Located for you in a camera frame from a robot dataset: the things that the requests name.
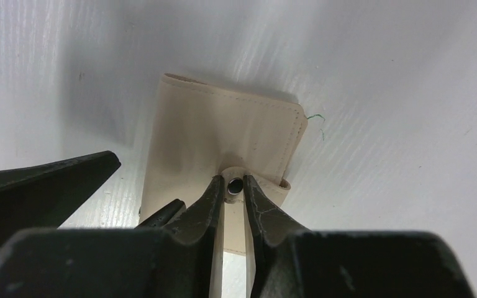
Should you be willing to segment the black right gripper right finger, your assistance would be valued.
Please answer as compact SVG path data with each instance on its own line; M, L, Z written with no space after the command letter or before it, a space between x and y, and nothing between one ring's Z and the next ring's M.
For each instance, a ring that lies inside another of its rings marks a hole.
M244 181L252 297L473 297L450 247L420 231L313 231Z

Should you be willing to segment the beige leather card holder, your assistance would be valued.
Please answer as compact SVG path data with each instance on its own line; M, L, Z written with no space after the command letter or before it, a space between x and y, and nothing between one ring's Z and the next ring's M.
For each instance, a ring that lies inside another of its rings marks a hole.
M192 205L212 178L225 179L224 250L246 254L243 194L250 174L276 205L291 189L284 175L308 120L299 104L177 74L158 84L140 218L174 199Z

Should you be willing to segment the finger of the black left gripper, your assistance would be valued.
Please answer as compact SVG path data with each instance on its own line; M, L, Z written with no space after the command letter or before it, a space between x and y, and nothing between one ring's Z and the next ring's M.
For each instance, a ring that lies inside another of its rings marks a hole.
M57 228L121 166L102 151L0 171L0 247L19 230Z
M137 228L161 228L179 217L185 210L186 204L182 200L174 199L138 224Z

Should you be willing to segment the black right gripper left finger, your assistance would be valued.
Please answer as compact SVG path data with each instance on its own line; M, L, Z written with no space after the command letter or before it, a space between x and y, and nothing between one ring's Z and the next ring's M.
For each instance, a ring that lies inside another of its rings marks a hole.
M225 183L162 227L23 230L0 252L0 297L220 297Z

